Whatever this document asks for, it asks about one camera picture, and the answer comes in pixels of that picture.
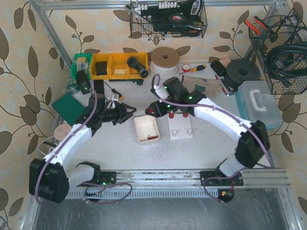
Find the white peg base plate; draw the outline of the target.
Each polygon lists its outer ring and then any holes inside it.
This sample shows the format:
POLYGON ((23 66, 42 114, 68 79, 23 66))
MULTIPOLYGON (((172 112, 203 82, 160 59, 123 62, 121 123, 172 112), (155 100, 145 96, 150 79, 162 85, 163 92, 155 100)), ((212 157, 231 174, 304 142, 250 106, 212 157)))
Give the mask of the white peg base plate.
POLYGON ((168 125, 171 140, 193 138, 193 132, 189 116, 183 117, 183 114, 175 113, 173 119, 169 119, 168 117, 168 125))

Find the black yellow handled screwdriver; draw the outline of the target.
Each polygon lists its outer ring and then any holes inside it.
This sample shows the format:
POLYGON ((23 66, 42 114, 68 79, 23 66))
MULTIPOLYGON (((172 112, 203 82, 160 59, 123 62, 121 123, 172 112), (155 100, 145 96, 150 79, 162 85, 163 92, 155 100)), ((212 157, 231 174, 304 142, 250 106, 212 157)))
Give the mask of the black yellow handled screwdriver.
POLYGON ((112 97, 111 97, 111 99, 112 100, 114 100, 115 99, 115 95, 117 94, 118 95, 118 99, 119 100, 123 100, 123 95, 121 94, 121 93, 119 93, 118 91, 116 91, 114 88, 112 88, 111 86, 109 86, 108 84, 107 84, 107 82, 106 81, 104 81, 104 84, 112 91, 112 97))

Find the yellow black small screwdriver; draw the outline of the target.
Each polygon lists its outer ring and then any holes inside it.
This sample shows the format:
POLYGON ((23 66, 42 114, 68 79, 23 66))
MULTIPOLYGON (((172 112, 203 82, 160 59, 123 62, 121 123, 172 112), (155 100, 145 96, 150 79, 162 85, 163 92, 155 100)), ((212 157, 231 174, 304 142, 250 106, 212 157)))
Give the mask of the yellow black small screwdriver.
POLYGON ((191 68, 190 72, 193 73, 193 72, 196 72, 196 71, 202 71, 204 69, 206 69, 206 65, 198 65, 197 67, 191 68))

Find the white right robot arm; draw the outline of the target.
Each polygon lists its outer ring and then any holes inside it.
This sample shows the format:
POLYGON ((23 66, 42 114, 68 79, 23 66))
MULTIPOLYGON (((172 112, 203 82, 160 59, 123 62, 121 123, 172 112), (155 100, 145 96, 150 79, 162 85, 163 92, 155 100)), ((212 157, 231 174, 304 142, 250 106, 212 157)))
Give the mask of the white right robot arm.
POLYGON ((215 169, 216 178, 230 179, 241 170, 252 169, 256 165, 273 167, 268 153, 271 145, 262 121, 251 122, 235 116, 219 107, 205 94, 197 90, 189 92, 177 77, 169 78, 162 85, 159 82, 160 75, 155 74, 151 81, 151 92, 157 101, 145 109, 146 115, 159 118, 180 110, 210 122, 237 142, 234 154, 215 169), (268 161, 267 166, 260 163, 263 157, 268 161))

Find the black green battery box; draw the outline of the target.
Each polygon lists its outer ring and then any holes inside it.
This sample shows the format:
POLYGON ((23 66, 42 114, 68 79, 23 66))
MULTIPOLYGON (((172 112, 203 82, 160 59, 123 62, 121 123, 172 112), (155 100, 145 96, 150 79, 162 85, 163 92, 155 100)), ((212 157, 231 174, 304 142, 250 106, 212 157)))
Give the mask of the black green battery box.
POLYGON ((91 93, 91 84, 84 70, 76 73, 76 83, 82 94, 91 93))

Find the hammer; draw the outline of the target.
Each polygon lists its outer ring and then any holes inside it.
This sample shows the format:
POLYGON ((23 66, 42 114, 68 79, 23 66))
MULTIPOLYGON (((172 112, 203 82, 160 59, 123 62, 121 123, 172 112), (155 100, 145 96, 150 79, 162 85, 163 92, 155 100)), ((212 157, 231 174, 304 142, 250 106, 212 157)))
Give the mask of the hammer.
POLYGON ((43 144, 48 145, 48 146, 53 147, 53 148, 57 147, 56 144, 53 144, 53 143, 50 143, 50 142, 47 142, 47 141, 44 141, 43 144))

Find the white parts tray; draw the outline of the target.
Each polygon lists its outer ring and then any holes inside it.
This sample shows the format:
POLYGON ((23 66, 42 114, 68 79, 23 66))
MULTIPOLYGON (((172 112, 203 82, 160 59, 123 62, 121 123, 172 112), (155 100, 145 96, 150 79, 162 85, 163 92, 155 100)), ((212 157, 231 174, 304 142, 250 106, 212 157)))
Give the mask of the white parts tray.
POLYGON ((144 115, 134 118, 138 142, 141 145, 156 143, 159 139, 147 140, 149 136, 159 136, 156 120, 153 116, 144 115))

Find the red handled tool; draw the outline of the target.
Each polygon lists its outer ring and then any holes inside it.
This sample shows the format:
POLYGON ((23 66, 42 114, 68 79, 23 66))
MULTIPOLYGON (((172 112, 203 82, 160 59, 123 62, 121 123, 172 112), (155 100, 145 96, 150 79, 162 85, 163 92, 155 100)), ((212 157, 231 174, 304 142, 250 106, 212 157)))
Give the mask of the red handled tool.
POLYGON ((225 94, 227 97, 230 97, 230 96, 232 96, 232 95, 235 94, 236 91, 235 91, 235 90, 232 90, 232 89, 225 83, 225 81, 224 81, 223 78, 218 77, 217 74, 214 74, 214 76, 215 76, 215 78, 216 78, 217 80, 220 80, 220 81, 221 81, 221 85, 222 85, 223 92, 224 92, 224 94, 225 94))

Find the black rubber disc spool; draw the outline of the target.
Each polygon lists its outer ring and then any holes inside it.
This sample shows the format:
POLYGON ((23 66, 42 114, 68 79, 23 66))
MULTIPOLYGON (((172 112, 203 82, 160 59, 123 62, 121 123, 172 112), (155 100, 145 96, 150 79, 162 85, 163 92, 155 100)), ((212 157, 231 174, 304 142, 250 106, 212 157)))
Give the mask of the black rubber disc spool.
POLYGON ((226 67, 224 81, 227 86, 237 90, 243 82, 259 81, 260 77, 260 70, 255 64, 244 59, 236 59, 226 67))

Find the red spring in tray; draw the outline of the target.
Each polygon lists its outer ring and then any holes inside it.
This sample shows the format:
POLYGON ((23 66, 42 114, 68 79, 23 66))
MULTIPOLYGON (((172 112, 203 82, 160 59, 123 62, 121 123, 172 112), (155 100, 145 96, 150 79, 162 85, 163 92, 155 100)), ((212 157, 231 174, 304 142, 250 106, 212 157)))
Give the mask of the red spring in tray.
POLYGON ((149 136, 147 140, 159 139, 159 136, 149 136))

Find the black box in bin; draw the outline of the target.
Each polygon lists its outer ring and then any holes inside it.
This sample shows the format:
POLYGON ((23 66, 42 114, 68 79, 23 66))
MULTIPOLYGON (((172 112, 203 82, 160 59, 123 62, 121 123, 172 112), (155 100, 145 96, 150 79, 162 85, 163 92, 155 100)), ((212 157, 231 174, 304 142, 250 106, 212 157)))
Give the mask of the black box in bin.
POLYGON ((107 75, 107 62, 106 61, 96 62, 95 69, 97 75, 107 75))

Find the black aluminium extrusion profile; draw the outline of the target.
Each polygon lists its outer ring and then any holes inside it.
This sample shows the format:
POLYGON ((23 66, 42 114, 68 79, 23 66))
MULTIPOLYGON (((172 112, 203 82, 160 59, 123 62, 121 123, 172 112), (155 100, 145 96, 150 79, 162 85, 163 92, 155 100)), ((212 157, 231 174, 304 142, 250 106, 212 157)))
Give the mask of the black aluminium extrusion profile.
POLYGON ((105 89, 103 80, 94 80, 94 91, 97 98, 105 98, 105 89))

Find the clear teal toolbox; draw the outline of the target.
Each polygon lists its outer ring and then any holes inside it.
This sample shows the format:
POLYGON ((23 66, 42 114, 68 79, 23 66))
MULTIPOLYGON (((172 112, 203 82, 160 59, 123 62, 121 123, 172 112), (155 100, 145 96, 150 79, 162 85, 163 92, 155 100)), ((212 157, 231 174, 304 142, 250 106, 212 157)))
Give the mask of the clear teal toolbox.
POLYGON ((256 122, 263 122, 267 130, 282 124, 282 115, 267 83, 262 80, 245 81, 235 93, 240 117, 256 122))

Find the red white tape roll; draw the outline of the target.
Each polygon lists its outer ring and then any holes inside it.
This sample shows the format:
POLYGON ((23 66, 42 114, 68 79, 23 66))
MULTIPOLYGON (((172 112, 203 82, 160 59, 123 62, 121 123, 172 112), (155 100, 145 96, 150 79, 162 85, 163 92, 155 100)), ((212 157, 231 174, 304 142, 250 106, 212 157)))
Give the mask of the red white tape roll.
POLYGON ((189 64, 184 64, 182 66, 182 71, 183 72, 189 72, 190 71, 190 65, 189 64))

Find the beige work glove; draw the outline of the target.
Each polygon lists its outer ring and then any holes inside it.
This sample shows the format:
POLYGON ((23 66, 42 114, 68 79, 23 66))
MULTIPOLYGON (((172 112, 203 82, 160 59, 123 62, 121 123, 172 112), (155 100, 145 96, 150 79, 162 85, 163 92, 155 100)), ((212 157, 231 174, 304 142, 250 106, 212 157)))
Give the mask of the beige work glove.
POLYGON ((209 97, 216 98, 222 91, 222 81, 219 79, 204 79, 183 75, 182 84, 189 92, 198 91, 209 97))

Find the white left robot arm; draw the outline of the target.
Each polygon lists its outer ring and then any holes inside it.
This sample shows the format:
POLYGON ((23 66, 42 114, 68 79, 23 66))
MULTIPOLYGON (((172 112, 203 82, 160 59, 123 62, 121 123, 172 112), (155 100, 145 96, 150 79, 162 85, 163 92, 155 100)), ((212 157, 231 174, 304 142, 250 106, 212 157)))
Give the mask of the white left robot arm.
POLYGON ((72 125, 67 136, 42 159, 34 159, 29 168, 29 193, 37 202, 41 198, 61 203, 69 189, 79 185, 111 188, 114 182, 104 182, 100 166, 84 161, 73 170, 68 170, 70 162, 80 148, 89 141, 103 123, 122 124, 137 111, 125 103, 116 103, 108 108, 102 94, 93 93, 88 106, 72 125))

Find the black electrical tape roll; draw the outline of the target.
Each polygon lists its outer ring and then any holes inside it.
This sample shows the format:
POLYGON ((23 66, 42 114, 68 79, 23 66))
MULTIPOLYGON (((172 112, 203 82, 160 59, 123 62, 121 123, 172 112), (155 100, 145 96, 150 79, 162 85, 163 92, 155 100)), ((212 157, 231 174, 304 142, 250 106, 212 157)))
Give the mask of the black electrical tape roll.
POLYGON ((186 16, 179 13, 171 14, 168 16, 168 22, 171 24, 184 24, 186 20, 186 16))

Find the orange handled pliers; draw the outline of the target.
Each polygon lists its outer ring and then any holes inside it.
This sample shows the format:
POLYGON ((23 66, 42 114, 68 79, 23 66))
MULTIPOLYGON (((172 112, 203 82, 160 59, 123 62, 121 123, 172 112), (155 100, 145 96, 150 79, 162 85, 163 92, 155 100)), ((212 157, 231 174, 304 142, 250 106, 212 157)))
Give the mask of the orange handled pliers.
POLYGON ((261 31, 258 28, 258 26, 260 26, 263 30, 268 30, 267 24, 263 20, 261 20, 258 16, 254 16, 254 21, 255 23, 251 23, 249 20, 246 19, 244 23, 257 36, 261 35, 261 31))

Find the green storage bin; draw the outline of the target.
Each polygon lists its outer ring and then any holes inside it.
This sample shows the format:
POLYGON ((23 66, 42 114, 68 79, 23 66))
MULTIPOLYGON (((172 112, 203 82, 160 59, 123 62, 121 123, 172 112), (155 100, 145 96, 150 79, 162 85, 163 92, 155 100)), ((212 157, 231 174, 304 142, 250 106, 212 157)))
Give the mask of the green storage bin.
POLYGON ((90 64, 93 54, 75 54, 71 65, 71 77, 76 79, 76 74, 79 71, 84 71, 88 77, 90 77, 90 64))

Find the black pipe fitting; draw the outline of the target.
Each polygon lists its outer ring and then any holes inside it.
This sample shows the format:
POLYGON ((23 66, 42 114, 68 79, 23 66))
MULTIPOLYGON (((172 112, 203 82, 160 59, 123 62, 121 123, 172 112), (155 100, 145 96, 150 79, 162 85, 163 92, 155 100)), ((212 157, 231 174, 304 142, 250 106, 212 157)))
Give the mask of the black pipe fitting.
POLYGON ((127 65, 130 67, 130 68, 133 68, 135 69, 138 73, 139 73, 139 76, 141 78, 146 78, 149 74, 148 70, 146 69, 146 67, 141 64, 136 57, 130 57, 128 58, 127 60, 127 65))

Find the black sanding block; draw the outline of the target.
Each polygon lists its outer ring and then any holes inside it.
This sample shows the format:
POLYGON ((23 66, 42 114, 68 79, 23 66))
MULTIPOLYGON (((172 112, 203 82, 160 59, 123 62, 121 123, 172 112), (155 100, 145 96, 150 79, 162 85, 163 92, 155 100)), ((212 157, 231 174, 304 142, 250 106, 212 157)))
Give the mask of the black sanding block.
POLYGON ((215 72, 216 75, 219 77, 223 77, 227 74, 226 68, 223 66, 223 64, 220 61, 214 61, 210 64, 210 67, 215 72))

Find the round beige power socket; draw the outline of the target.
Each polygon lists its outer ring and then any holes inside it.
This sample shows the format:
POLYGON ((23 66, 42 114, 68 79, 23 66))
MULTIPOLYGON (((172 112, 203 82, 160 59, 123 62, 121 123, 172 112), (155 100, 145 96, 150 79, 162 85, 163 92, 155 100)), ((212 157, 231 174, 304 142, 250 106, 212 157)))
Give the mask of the round beige power socket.
POLYGON ((61 124, 58 127, 56 127, 53 136, 57 141, 61 142, 70 133, 71 129, 72 127, 69 124, 67 123, 61 124))

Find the yellow storage bin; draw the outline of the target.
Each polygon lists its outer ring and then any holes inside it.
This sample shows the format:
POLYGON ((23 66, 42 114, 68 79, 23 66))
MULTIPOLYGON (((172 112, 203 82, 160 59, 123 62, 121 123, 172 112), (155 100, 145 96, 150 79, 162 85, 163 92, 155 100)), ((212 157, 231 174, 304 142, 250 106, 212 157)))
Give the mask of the yellow storage bin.
POLYGON ((139 73, 127 65, 127 60, 130 57, 136 57, 137 60, 148 68, 148 54, 140 53, 97 53, 93 54, 90 64, 90 77, 92 80, 144 80, 139 76, 139 73), (107 62, 107 75, 97 75, 95 64, 96 62, 107 62))

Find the clear glass jar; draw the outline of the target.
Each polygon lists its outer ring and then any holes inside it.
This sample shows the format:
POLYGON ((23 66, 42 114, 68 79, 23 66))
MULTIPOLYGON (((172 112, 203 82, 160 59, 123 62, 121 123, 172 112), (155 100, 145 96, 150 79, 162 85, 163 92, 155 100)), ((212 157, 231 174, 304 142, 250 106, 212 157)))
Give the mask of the clear glass jar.
POLYGON ((77 94, 79 92, 79 89, 78 89, 78 85, 76 83, 76 80, 68 79, 67 85, 66 85, 66 90, 71 95, 77 94))

